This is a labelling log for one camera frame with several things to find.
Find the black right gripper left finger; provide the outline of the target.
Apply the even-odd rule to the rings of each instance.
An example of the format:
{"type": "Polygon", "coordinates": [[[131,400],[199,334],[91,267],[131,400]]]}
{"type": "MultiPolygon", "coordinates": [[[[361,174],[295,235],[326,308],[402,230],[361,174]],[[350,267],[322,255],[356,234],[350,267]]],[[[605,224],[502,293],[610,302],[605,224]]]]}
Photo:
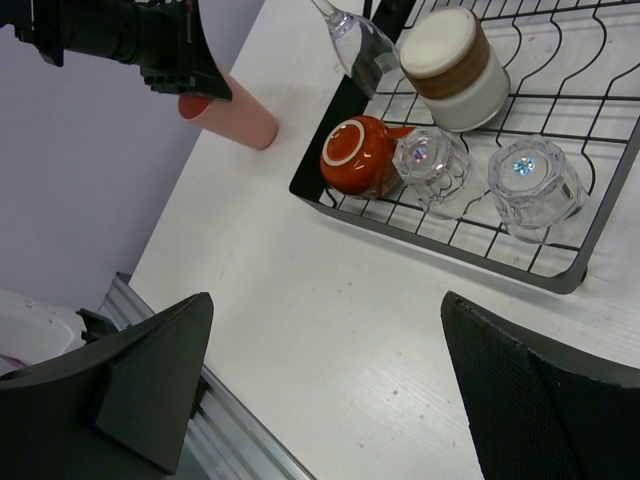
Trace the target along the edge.
{"type": "Polygon", "coordinates": [[[176,473],[212,325],[207,293],[1,378],[4,479],[176,473]]]}

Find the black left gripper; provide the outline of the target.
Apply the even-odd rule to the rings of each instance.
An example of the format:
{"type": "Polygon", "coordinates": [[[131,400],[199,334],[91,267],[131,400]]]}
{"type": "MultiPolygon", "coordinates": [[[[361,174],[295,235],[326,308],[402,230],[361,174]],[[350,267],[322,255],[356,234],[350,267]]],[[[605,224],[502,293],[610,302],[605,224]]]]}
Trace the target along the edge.
{"type": "Polygon", "coordinates": [[[138,65],[157,93],[232,99],[198,1],[3,1],[1,25],[54,66],[72,51],[138,65]]]}

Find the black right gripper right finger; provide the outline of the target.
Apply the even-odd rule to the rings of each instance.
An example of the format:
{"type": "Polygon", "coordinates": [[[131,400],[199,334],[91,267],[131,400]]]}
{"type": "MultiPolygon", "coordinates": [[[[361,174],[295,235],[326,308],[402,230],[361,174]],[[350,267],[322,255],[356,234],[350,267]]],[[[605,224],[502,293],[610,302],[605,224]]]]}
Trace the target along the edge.
{"type": "Polygon", "coordinates": [[[638,369],[452,291],[441,321],[484,478],[638,478],[638,369]]]}

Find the pink plastic tumbler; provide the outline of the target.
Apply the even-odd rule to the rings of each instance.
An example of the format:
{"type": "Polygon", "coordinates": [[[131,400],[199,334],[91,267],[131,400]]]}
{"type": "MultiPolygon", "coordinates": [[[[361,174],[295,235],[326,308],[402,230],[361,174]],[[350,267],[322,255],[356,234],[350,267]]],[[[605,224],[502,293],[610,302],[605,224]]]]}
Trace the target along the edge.
{"type": "Polygon", "coordinates": [[[204,130],[254,150],[266,149],[279,131],[278,120],[228,72],[221,71],[232,99],[208,99],[181,95],[180,116],[204,130]]]}

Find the orange ceramic mug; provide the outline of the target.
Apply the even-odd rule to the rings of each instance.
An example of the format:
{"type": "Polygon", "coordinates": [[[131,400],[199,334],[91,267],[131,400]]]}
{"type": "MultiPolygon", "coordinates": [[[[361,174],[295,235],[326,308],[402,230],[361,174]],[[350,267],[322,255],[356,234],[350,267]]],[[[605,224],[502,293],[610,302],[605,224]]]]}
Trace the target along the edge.
{"type": "Polygon", "coordinates": [[[337,125],[324,141],[321,173],[344,195],[377,199],[400,181],[393,164],[398,142],[412,126],[391,127],[372,116],[356,116],[337,125]]]}

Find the clear faceted glass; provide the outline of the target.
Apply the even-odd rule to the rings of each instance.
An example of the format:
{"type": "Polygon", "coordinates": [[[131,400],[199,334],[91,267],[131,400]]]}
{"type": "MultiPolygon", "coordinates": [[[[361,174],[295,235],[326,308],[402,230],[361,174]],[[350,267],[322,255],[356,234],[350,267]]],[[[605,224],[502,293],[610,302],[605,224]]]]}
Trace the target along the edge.
{"type": "Polygon", "coordinates": [[[587,191],[564,151],[540,135],[497,150],[487,182],[502,224],[520,241],[564,243],[583,224],[587,191]]]}
{"type": "Polygon", "coordinates": [[[461,218],[478,196],[471,157],[438,127],[412,127],[398,140],[393,165],[417,203],[439,220],[461,218]]]}

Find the white brown ceramic cup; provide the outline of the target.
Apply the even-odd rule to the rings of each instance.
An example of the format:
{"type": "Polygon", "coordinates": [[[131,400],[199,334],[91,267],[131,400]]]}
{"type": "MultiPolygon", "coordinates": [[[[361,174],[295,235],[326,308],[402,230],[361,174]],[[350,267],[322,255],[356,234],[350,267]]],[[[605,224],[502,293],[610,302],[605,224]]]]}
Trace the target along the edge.
{"type": "Polygon", "coordinates": [[[504,106],[510,78],[471,10],[455,6],[420,19],[400,47],[401,68],[436,125],[467,132],[504,106]]]}

